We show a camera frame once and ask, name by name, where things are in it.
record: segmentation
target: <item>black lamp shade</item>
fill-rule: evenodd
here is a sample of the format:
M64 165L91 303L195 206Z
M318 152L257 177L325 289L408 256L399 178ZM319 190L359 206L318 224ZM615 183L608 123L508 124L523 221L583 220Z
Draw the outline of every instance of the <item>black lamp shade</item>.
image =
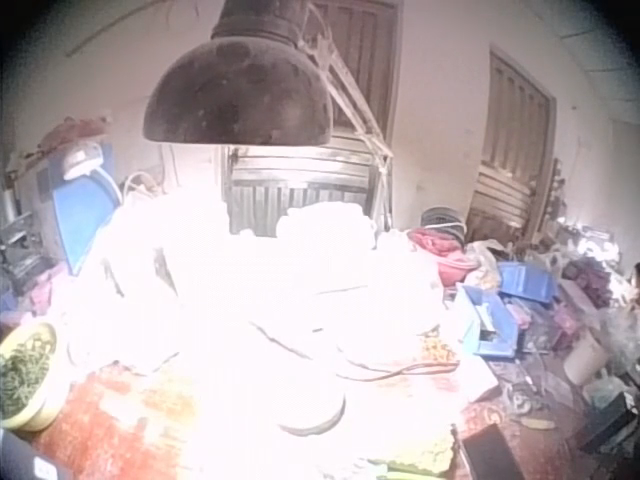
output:
M228 0L213 39L179 58L156 86L144 136L199 144L327 143L332 112L326 82L295 48L306 3ZM293 22L278 11L288 4L295 8Z

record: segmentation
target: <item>green vegetables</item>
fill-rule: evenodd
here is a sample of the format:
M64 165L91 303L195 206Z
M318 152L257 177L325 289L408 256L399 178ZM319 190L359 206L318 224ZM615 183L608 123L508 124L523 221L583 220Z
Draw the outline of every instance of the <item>green vegetables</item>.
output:
M10 418L27 406L49 371L53 342L36 334L7 357L0 355L0 418Z

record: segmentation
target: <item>blue plastic box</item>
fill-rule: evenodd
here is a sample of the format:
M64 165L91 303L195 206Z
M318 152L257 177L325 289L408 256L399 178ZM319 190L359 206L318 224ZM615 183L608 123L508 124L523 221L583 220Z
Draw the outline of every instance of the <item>blue plastic box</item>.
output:
M513 358L518 348L518 323L495 293L481 288L457 285L458 292L453 308L458 320L465 324L462 346L465 351L483 357ZM479 309L486 309L495 333L490 339L483 339L482 315Z
M519 262L500 262L498 267L502 275L502 293L544 304L553 300L556 282L546 270Z

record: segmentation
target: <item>ceiling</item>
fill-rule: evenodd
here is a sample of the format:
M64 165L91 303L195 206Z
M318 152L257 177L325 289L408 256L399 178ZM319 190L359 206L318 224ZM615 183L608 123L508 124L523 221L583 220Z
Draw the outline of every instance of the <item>ceiling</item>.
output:
M605 100L611 118L640 124L640 75L629 50L579 0L525 0L560 38Z

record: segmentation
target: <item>yellow bowl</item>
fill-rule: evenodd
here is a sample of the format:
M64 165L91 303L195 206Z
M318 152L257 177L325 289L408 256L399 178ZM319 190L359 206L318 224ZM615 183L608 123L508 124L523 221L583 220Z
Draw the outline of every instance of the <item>yellow bowl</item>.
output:
M50 323L21 325L0 344L0 355L8 358L18 345L40 334L53 342L49 371L29 403L13 417L2 419L0 427L7 430L37 432L48 427L56 418L69 394L71 377L67 349L60 331Z

